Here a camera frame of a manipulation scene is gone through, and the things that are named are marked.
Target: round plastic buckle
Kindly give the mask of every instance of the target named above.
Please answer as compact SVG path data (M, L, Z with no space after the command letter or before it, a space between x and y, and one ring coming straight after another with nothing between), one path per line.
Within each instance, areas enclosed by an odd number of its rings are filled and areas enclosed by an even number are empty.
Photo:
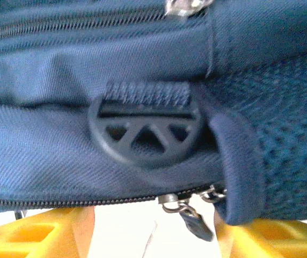
M88 111L93 142L128 166L158 168L189 157L204 120L195 102L188 107L127 105L96 99ZM136 146L145 144L141 152Z

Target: blue mesh fabric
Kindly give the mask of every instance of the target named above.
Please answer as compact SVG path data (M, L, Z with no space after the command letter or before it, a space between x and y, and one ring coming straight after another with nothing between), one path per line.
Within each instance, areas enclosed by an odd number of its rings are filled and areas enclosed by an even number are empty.
M307 218L307 55L209 82L254 127L264 161L262 217Z

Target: zipper pull tab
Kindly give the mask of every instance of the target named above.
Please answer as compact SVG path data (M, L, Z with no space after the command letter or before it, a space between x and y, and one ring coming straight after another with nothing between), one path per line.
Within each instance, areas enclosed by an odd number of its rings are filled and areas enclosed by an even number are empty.
M221 183L212 184L209 189L199 192L198 195L207 203L218 203L226 198L227 190Z
M165 14L188 17L208 7L213 0L166 0Z
M213 239L213 232L206 225L202 215L198 214L196 210L189 205L189 198L179 199L175 194L163 195L158 197L158 203L162 204L162 208L167 213L179 213L186 223L187 229L196 237L211 242ZM176 208L166 207L166 203L176 202Z

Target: blue backpack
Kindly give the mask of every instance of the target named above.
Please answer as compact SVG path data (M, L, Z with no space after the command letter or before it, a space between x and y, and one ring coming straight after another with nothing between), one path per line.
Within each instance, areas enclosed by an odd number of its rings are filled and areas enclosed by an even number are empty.
M0 0L0 212L192 194L307 219L307 0Z

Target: zipper teeth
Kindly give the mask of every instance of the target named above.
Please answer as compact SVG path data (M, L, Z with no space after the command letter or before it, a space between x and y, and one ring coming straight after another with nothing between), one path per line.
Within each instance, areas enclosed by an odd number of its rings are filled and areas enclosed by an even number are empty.
M90 30L134 25L157 22L164 19L165 11L163 6L151 6L149 8L113 12L85 13L75 16L39 18L0 27L0 39L40 32Z
M207 187L196 187L189 190L177 192L177 195L193 194ZM94 201L66 201L66 202L25 202L25 201L12 201L0 199L0 207L9 207L17 209L53 209L53 208L69 208L69 207L86 207L86 206L101 206L101 205L112 205L112 204L125 204L125 203L139 203L150 200L155 200L157 196L145 196L138 198L124 198L124 199L113 199L113 200L94 200Z

